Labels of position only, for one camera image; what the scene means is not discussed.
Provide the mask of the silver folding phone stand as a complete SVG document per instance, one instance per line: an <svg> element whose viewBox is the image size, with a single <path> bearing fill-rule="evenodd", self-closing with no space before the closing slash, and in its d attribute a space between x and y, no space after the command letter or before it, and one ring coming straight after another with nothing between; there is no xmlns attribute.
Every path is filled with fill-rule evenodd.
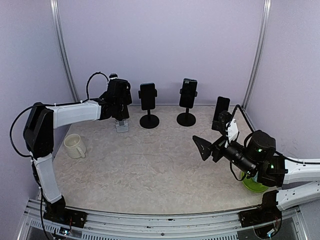
<svg viewBox="0 0 320 240"><path fill-rule="evenodd" d="M116 120L115 128L117 133L125 133L129 131L129 123L127 119Z"/></svg>

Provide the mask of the black folding phone stand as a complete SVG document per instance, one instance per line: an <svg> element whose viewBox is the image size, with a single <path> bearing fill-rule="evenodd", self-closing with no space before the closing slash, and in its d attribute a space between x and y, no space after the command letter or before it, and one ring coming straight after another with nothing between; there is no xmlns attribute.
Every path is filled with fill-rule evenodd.
<svg viewBox="0 0 320 240"><path fill-rule="evenodd" d="M214 120L212 122L211 129L214 131L221 132L221 131L224 131L224 125L220 121Z"/></svg>

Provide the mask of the teal-edged black phone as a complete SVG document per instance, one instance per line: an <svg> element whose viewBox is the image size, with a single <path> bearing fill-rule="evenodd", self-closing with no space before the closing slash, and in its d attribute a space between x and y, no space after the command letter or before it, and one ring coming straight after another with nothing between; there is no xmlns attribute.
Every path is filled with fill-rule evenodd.
<svg viewBox="0 0 320 240"><path fill-rule="evenodd" d="M155 109L157 90L153 82L142 83L140 85L140 90L138 91L138 96L141 101L141 109L143 111Z"/></svg>

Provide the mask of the black round-base phone stand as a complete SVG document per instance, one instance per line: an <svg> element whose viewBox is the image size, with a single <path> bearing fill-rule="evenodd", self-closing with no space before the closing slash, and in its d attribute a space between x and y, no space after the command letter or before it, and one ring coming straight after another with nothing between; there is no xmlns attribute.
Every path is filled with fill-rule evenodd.
<svg viewBox="0 0 320 240"><path fill-rule="evenodd" d="M191 127L196 123L196 117L190 113L190 108L186 108L185 112L177 116L176 121L181 126Z"/></svg>

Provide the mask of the white-edged black phone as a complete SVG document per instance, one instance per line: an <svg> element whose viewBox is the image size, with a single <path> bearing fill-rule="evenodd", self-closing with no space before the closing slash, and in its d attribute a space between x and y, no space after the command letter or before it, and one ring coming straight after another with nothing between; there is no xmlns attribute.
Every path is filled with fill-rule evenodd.
<svg viewBox="0 0 320 240"><path fill-rule="evenodd" d="M219 96L217 98L215 111L213 115L213 122L217 122L219 120L219 115L223 111L228 111L230 105L230 99L227 97Z"/></svg>

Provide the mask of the blue-edged black phone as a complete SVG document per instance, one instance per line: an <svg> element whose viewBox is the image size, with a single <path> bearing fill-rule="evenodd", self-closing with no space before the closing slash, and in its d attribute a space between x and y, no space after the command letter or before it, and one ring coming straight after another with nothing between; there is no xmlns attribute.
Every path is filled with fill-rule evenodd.
<svg viewBox="0 0 320 240"><path fill-rule="evenodd" d="M198 81L195 79L184 78L182 88L180 89L179 106L182 108L192 109L194 106L197 92Z"/></svg>

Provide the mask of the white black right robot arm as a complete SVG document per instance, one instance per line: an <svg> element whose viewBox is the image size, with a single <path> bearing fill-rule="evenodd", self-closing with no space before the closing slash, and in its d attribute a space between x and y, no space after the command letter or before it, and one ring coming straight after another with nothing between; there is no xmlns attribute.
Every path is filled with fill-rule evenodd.
<svg viewBox="0 0 320 240"><path fill-rule="evenodd" d="M286 157L276 151L276 140L261 130L249 134L244 144L238 143L236 136L221 136L213 143L196 135L192 140L203 161L212 157L216 163L225 158L231 168L242 171L240 181L276 188L263 194L262 206L255 212L260 222L268 221L275 208L284 211L320 198L319 159Z"/></svg>

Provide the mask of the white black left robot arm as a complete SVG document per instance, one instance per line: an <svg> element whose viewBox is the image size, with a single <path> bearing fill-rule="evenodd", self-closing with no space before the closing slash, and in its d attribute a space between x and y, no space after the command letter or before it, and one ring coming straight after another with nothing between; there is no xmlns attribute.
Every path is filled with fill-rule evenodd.
<svg viewBox="0 0 320 240"><path fill-rule="evenodd" d="M49 212L57 221L66 222L70 218L70 211L58 203L63 196L53 169L54 130L86 121L128 119L128 105L131 103L130 83L125 79L113 78L109 80L107 90L98 98L58 105L37 102L32 106L23 138L31 155L35 179L42 189L44 199L53 204Z"/></svg>

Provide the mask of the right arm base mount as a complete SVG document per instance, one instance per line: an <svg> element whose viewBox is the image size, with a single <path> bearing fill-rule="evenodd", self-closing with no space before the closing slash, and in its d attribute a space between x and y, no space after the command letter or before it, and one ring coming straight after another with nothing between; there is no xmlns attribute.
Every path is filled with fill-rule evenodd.
<svg viewBox="0 0 320 240"><path fill-rule="evenodd" d="M255 208L238 213L242 228L260 225L282 218L282 212L277 207Z"/></svg>

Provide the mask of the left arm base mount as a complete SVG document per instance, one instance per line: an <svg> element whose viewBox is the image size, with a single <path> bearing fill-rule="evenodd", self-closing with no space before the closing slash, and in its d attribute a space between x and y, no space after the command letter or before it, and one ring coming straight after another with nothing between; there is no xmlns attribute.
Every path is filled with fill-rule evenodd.
<svg viewBox="0 0 320 240"><path fill-rule="evenodd" d="M45 220L54 223L68 225L70 227L84 228L87 221L87 213L70 208L46 210L43 214Z"/></svg>

